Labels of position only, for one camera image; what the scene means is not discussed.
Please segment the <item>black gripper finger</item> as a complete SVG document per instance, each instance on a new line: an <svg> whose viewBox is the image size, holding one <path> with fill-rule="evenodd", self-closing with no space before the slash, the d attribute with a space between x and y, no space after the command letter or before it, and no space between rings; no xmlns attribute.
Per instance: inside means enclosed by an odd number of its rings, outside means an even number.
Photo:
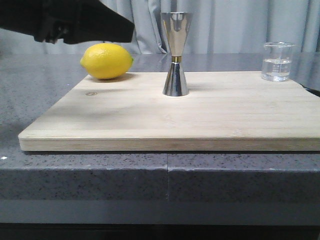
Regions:
<svg viewBox="0 0 320 240"><path fill-rule="evenodd" d="M129 43L135 25L99 0L44 0L37 42L73 45L90 41Z"/></svg>

